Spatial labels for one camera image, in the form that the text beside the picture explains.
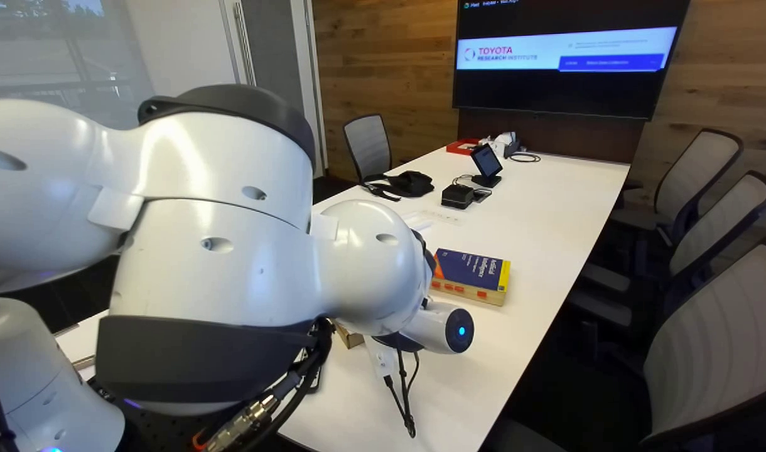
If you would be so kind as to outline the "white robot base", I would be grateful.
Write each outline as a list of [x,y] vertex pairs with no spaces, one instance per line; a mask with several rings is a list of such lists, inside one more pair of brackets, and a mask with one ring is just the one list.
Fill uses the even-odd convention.
[[41,315],[0,296],[0,452],[116,452],[126,417],[60,351]]

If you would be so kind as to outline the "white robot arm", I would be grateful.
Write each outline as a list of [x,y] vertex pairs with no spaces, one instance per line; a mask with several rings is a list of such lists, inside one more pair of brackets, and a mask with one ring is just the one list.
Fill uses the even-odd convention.
[[0,295],[114,259],[95,377],[151,413],[249,403],[333,321],[466,351],[421,236],[375,201],[317,208],[312,151],[307,118],[249,85],[151,99],[130,129],[0,99]]

